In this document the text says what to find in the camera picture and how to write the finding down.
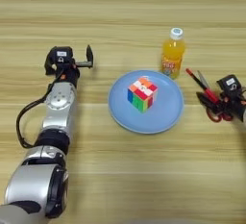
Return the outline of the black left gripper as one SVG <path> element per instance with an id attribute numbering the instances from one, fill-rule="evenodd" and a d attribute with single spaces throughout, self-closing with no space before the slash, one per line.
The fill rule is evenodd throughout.
<path id="1" fill-rule="evenodd" d="M 57 83 L 67 82 L 75 87 L 80 78 L 80 68 L 93 67 L 93 53 L 90 45 L 86 48 L 86 59 L 87 62 L 75 62 L 69 66 L 59 67 L 58 73 L 56 74 Z M 47 55 L 44 68 L 46 75 L 54 75 L 56 73 L 55 60 L 52 55 Z"/>

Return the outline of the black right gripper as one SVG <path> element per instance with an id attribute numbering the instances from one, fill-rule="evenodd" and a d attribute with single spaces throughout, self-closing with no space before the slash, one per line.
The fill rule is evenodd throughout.
<path id="1" fill-rule="evenodd" d="M 205 93 L 196 93 L 200 103 L 213 113 L 220 113 L 221 108 L 217 103 L 211 101 Z M 243 120 L 246 116 L 246 88 L 234 90 L 231 92 L 223 91 L 220 97 L 224 103 L 224 111 L 239 120 Z"/>

